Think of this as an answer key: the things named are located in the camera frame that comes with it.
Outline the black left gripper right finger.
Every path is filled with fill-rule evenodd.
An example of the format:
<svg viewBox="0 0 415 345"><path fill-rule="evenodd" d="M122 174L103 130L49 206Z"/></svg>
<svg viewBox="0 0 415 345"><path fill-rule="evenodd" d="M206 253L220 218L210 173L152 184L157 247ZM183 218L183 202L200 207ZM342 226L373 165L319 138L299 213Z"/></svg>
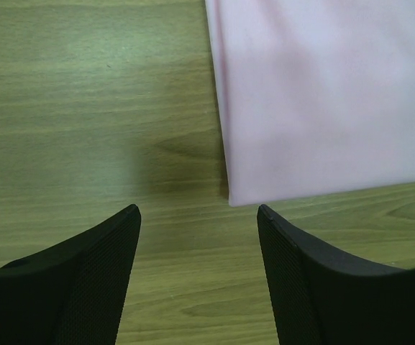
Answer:
<svg viewBox="0 0 415 345"><path fill-rule="evenodd" d="M345 252L266 205L257 227L281 344L415 344L415 268Z"/></svg>

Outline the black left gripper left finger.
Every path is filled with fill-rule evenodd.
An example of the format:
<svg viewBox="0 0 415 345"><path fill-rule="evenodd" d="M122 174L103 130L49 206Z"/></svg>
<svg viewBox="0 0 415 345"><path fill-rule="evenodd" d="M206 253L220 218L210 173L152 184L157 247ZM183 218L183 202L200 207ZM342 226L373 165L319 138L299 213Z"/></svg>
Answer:
<svg viewBox="0 0 415 345"><path fill-rule="evenodd" d="M130 205L0 267L0 344L115 344L140 227Z"/></svg>

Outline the pink t shirt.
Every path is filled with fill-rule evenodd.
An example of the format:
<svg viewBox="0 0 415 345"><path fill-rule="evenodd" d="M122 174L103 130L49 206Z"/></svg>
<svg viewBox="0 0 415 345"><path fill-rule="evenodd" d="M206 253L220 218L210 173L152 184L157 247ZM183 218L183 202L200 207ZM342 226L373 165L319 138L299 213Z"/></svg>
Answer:
<svg viewBox="0 0 415 345"><path fill-rule="evenodd" d="M415 1L208 1L229 203L415 182Z"/></svg>

